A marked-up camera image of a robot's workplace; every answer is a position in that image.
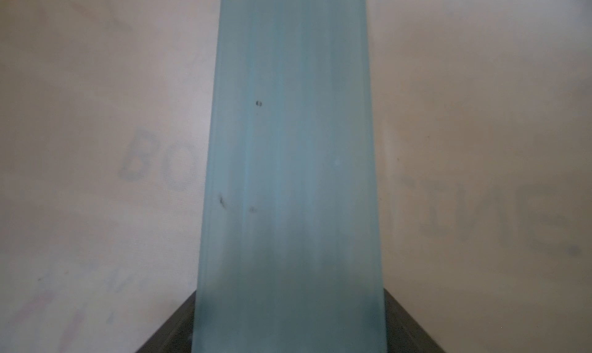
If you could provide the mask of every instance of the glass surface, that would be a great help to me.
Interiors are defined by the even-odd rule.
[[[385,352],[365,0],[222,0],[194,352]]]
[[[592,0],[366,1],[385,288],[447,352],[592,351]],[[1,352],[195,290],[219,8],[0,0]]]

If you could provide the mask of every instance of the faded lettering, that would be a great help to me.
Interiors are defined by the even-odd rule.
[[[171,159],[175,156],[175,154],[181,153],[183,150],[186,150],[191,156],[189,172],[183,178],[175,178],[173,177],[171,170]],[[191,185],[191,182],[196,178],[197,164],[197,151],[195,150],[195,146],[193,146],[191,143],[175,142],[174,144],[170,145],[165,151],[165,155],[162,159],[162,174],[168,187],[175,191],[183,191],[187,189],[187,187]]]
[[[131,182],[142,179],[150,171],[152,158],[159,148],[156,135],[143,129],[137,130],[123,158],[119,177]]]
[[[576,245],[566,243],[548,243],[537,237],[537,225],[557,227],[561,230],[567,230],[569,221],[560,214],[537,213],[529,206],[531,198],[535,197],[553,197],[557,190],[546,185],[523,185],[516,189],[516,202],[518,212],[518,226],[526,233],[527,245],[533,251],[545,253],[548,255],[569,254],[578,256],[580,248]]]
[[[448,229],[438,223],[438,194],[444,192],[444,186],[436,181],[425,181],[423,187],[427,192],[429,223],[420,224],[419,228],[426,235],[445,235]]]
[[[481,216],[487,209],[493,207],[498,216],[499,242],[502,246],[508,246],[510,243],[510,226],[508,225],[508,216],[504,206],[504,198],[499,186],[491,188],[475,201],[475,209],[469,213],[465,199],[465,188],[459,184],[456,191],[456,224],[458,226],[458,238],[466,242],[470,237]]]

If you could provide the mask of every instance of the dark spot on glass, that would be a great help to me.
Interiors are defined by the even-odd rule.
[[[224,198],[222,197],[222,194],[220,194],[218,196],[218,201],[220,202],[220,205],[222,206],[222,208],[226,209],[226,201],[224,201]]]

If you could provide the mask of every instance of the black base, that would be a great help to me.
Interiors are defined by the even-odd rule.
[[[388,353],[444,353],[407,311],[384,290]],[[137,353],[191,353],[195,292]]]

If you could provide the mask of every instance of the light blue glass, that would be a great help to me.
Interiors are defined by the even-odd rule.
[[[385,353],[365,0],[222,0],[194,353]]]

